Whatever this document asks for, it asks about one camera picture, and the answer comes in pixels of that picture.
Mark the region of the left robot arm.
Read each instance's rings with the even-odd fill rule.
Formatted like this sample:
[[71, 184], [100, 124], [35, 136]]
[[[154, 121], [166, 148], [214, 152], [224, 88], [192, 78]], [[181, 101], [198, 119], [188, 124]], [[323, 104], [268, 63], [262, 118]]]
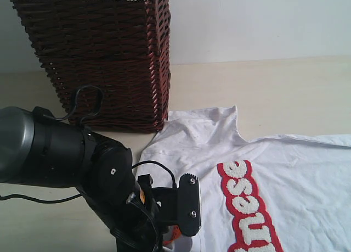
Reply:
[[154, 251], [150, 203], [132, 173], [130, 149], [56, 120], [49, 110], [1, 110], [1, 182], [76, 188], [116, 238], [119, 251]]

